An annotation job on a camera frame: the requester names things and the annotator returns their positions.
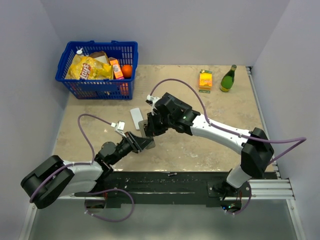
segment tan floor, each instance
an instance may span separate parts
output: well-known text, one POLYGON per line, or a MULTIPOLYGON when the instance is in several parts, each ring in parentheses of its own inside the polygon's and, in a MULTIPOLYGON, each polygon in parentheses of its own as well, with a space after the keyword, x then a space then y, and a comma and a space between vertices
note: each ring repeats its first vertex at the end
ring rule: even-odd
MULTIPOLYGON (((70 95, 58 135, 55 154, 68 161, 89 161, 91 151, 78 129, 77 118, 88 113, 109 122, 125 121, 125 131, 136 131, 130 109, 139 107, 144 119, 151 107, 145 103, 153 86, 167 78, 184 80, 196 88, 199 71, 213 71, 213 90, 200 93, 209 117, 215 121, 253 130, 262 128, 256 101, 245 66, 238 66, 235 83, 228 93, 219 90, 219 83, 230 66, 213 65, 140 65, 136 71, 133 100, 78 100, 70 95)), ((203 113, 194 94, 178 82, 165 82, 154 92, 161 97, 165 92, 190 104, 203 113)), ((97 153, 108 141, 120 142, 121 137, 109 125, 90 117, 81 120, 84 131, 97 153)), ((156 147, 142 153, 130 153, 114 168, 118 171, 229 171, 240 163, 240 155, 208 139, 177 133, 170 129, 155 138, 156 147)))

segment green bottle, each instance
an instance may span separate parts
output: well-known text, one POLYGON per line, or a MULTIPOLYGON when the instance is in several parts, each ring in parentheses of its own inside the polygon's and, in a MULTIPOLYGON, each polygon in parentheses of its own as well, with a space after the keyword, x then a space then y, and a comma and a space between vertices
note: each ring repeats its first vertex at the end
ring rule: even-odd
POLYGON ((232 65, 230 71, 224 75, 224 77, 221 80, 220 84, 220 90, 222 92, 229 92, 231 89, 232 85, 235 82, 235 70, 237 69, 236 65, 232 65))

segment orange box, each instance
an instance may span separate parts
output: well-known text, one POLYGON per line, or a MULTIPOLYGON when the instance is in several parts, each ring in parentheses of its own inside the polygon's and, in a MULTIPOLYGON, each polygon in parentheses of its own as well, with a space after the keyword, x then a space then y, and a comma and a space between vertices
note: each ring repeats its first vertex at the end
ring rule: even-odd
POLYGON ((112 68, 113 68, 114 78, 115 79, 125 79, 124 75, 121 71, 121 67, 119 65, 118 60, 114 57, 109 57, 109 61, 110 61, 110 64, 112 65, 112 68))

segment orange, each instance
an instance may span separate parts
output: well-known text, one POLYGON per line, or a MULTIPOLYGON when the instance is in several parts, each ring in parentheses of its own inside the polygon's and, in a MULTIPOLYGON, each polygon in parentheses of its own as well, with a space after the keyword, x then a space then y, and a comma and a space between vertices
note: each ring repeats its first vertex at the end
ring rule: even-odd
POLYGON ((122 74, 126 79, 131 78, 132 75, 132 66, 131 65, 123 65, 122 69, 122 74))

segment yellow box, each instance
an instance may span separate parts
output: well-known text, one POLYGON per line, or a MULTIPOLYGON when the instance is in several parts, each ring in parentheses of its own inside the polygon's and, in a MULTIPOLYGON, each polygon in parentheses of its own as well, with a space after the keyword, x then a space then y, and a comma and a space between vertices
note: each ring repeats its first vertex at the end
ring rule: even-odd
POLYGON ((199 89, 211 90, 212 71, 201 70, 199 75, 199 89))

